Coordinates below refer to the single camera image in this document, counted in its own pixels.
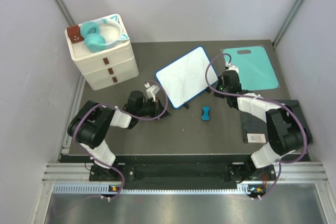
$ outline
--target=headphones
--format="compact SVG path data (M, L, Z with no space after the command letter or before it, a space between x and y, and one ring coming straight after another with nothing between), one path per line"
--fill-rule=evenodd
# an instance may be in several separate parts
M119 31L119 37L106 43L105 38L100 35L99 25L109 24L114 26ZM84 22L80 26L80 34L84 38L84 43L91 52L100 52L106 49L117 46L121 41L129 40L130 38L122 31L121 25L118 23L118 16L114 15L111 18L96 19L89 22Z

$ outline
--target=cutting board handle hole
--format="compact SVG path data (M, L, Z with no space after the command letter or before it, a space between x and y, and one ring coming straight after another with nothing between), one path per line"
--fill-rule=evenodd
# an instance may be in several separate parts
M251 50L239 50L237 51L239 55L247 55L251 53Z

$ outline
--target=wall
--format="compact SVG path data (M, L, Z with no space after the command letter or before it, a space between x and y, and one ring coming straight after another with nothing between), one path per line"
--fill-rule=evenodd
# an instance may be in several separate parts
M0 0L0 223L28 223L78 78L53 0Z
M64 0L75 22L119 13L132 42L275 39L295 0Z
M305 0L278 46L291 94L299 99L336 193L336 0Z

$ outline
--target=white label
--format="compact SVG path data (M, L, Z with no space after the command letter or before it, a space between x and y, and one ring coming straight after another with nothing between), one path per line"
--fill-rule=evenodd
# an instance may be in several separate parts
M265 134L247 134L247 141L249 143L260 143L260 144L265 144L266 143L266 138Z

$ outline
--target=teal cutting board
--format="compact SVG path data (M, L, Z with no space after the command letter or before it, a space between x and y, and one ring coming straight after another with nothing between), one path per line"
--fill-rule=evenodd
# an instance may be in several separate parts
M275 89L279 86L266 50L263 47L227 48L224 53L232 56L232 64L239 69L241 88L247 90Z

